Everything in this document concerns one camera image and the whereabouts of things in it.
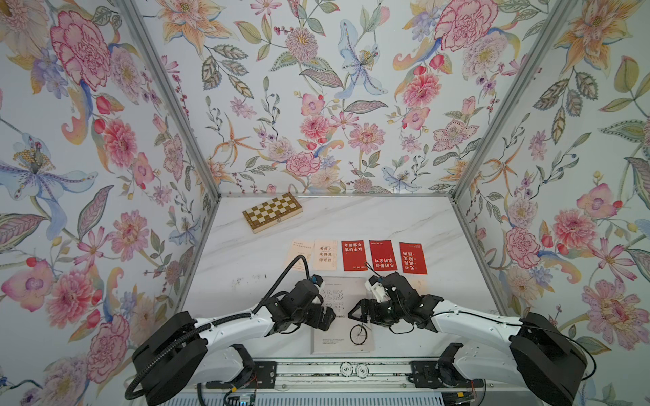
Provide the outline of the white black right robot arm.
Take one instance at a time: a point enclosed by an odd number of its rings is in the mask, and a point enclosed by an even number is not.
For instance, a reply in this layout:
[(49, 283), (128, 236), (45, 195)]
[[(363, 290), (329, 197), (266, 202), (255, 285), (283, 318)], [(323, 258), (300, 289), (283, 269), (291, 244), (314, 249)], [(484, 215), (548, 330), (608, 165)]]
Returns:
[(362, 324), (392, 328), (404, 321), (416, 329), (459, 337), (431, 365), (415, 366), (416, 385), (462, 387), (495, 381), (525, 387), (549, 405), (571, 405), (585, 380), (588, 353), (546, 318), (523, 318), (473, 311), (431, 294), (419, 294), (397, 272), (371, 277), (372, 294), (348, 317)]

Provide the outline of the beige card gold characters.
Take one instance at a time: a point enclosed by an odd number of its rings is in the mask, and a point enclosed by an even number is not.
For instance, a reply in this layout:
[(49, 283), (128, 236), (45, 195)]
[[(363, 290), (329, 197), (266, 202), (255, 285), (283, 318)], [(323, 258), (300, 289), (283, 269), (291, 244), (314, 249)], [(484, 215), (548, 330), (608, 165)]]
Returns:
[[(313, 254), (314, 241), (313, 240), (293, 240), (289, 248), (286, 264), (289, 265), (297, 256), (302, 255), (309, 262)], [(298, 260), (292, 267), (293, 271), (304, 272), (306, 267), (302, 260)]]

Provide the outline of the beige card red characters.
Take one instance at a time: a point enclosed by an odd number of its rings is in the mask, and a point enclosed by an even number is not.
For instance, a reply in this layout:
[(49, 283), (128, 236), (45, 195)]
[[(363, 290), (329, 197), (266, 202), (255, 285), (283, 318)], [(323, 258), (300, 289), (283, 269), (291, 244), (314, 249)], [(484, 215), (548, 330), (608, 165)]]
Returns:
[(316, 240), (311, 264), (315, 271), (336, 271), (338, 268), (338, 242), (336, 240)]

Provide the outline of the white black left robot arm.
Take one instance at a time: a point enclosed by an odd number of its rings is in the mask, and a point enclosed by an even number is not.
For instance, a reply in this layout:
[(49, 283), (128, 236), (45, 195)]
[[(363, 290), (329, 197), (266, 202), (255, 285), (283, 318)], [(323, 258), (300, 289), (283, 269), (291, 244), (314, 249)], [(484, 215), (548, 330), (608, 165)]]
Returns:
[(136, 374), (125, 399), (160, 405), (188, 386), (217, 382), (230, 392), (245, 387), (256, 374), (246, 341), (291, 334), (301, 326), (322, 332), (331, 327), (336, 315), (323, 302), (322, 282), (315, 276), (289, 292), (270, 289), (254, 308), (228, 316), (174, 315), (133, 353)]

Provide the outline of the white photo album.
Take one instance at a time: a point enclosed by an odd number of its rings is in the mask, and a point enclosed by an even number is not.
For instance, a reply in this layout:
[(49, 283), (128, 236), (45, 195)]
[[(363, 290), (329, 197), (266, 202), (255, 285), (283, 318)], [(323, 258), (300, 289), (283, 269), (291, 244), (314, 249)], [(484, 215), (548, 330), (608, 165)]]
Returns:
[(369, 298), (365, 280), (357, 277), (325, 277), (321, 287), (324, 304), (336, 316), (328, 331), (314, 330), (311, 335), (313, 355), (371, 353), (375, 350), (372, 328), (348, 318), (362, 299)]

